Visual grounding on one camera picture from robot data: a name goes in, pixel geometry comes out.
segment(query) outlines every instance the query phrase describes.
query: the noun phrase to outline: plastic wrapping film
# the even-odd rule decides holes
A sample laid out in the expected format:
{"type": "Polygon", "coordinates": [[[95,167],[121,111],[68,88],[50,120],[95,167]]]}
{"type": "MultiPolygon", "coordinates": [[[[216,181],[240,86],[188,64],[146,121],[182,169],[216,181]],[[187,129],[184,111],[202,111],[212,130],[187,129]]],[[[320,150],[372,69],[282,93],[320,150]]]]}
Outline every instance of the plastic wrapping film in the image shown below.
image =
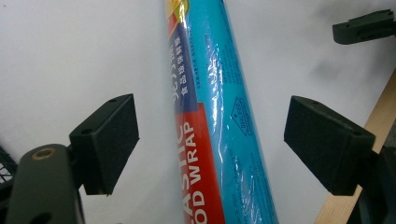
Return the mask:
{"type": "Polygon", "coordinates": [[[221,0],[165,0],[186,223],[277,223],[221,0]]]}

